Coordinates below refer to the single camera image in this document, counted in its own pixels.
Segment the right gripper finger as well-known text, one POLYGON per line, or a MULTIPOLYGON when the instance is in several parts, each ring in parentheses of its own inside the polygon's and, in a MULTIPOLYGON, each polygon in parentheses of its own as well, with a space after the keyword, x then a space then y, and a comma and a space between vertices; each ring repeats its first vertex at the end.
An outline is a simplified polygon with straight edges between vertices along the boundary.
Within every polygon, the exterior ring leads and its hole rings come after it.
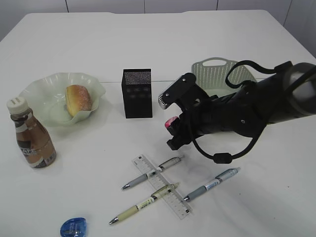
POLYGON ((179 129, 181 127, 181 120, 178 117, 169 128, 167 128, 167 131, 171 134, 171 135, 177 135, 179 132, 179 129))
POLYGON ((172 138, 167 141, 167 145, 171 150, 178 150, 183 145, 187 145, 188 143, 186 140, 183 140, 182 138, 172 138))

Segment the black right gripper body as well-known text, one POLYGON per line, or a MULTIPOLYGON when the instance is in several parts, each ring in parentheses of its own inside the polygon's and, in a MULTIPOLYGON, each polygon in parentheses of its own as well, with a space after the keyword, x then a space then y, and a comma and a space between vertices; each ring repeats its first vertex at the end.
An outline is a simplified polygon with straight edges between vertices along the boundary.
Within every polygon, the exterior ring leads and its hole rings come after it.
POLYGON ((182 113, 178 116, 181 127, 172 138, 182 138, 191 143, 203 135, 222 132, 222 119, 218 115, 222 101, 218 96, 178 99, 174 104, 182 113))

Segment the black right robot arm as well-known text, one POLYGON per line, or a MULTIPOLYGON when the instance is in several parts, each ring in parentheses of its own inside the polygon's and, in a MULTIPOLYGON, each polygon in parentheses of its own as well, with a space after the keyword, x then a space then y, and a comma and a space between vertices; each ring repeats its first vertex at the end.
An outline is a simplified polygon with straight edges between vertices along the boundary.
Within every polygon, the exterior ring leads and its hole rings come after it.
POLYGON ((256 140, 268 124, 316 113, 316 67, 311 63, 285 62, 266 69, 244 60, 226 74, 224 83, 234 92, 209 96, 197 77, 186 73, 159 96, 163 109, 176 104, 182 111, 165 123, 171 149, 220 132, 256 140))

